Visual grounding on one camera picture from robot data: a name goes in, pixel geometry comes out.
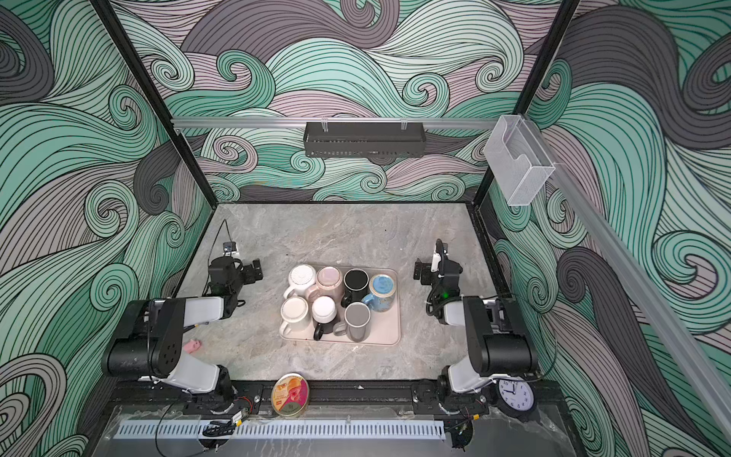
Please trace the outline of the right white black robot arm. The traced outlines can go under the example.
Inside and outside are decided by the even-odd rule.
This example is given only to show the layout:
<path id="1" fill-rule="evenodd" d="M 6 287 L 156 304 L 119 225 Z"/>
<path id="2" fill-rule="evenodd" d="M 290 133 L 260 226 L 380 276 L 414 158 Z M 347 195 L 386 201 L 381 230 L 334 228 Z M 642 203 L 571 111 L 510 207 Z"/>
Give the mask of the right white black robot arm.
<path id="1" fill-rule="evenodd" d="M 426 314 L 445 326 L 461 327 L 468 355 L 443 368 L 440 395 L 478 392 L 487 385 L 515 380 L 536 371 L 538 355 L 519 317 L 508 313 L 506 301 L 496 296 L 464 295 L 459 288 L 462 266 L 435 253 L 417 260 L 413 278 L 429 287 Z"/>

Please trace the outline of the black mug white base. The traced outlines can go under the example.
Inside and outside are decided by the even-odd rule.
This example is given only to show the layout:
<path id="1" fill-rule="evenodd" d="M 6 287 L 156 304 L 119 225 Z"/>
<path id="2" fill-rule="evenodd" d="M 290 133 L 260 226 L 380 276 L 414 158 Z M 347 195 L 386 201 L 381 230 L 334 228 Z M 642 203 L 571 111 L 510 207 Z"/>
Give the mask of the black mug white base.
<path id="1" fill-rule="evenodd" d="M 320 341 L 324 335 L 333 334 L 334 327 L 339 323 L 339 315 L 334 300 L 329 296 L 320 296 L 311 305 L 314 321 L 313 339 Z"/>

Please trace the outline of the cream mug red inside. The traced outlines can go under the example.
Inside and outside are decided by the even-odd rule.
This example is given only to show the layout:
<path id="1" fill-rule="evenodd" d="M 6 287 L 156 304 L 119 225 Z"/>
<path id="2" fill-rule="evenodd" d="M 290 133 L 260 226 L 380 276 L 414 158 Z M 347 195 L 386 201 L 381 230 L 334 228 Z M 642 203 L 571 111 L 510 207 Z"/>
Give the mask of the cream mug red inside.
<path id="1" fill-rule="evenodd" d="M 281 306 L 280 313 L 283 320 L 279 327 L 281 336 L 304 331 L 311 323 L 310 305 L 306 299 L 299 296 L 286 299 Z"/>

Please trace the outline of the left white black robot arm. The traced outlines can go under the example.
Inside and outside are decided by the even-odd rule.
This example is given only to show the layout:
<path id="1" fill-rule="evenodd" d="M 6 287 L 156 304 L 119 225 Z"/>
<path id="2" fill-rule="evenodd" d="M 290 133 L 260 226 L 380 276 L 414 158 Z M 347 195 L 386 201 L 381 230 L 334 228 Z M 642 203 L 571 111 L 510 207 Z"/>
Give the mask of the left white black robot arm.
<path id="1" fill-rule="evenodd" d="M 103 352 L 104 375 L 144 378 L 231 401 L 235 393 L 228 370 L 186 352 L 183 336 L 198 325 L 230 318 L 245 303 L 241 289 L 263 278 L 260 260 L 246 265 L 237 257 L 220 256 L 209 264 L 209 285 L 202 296 L 129 302 Z"/>

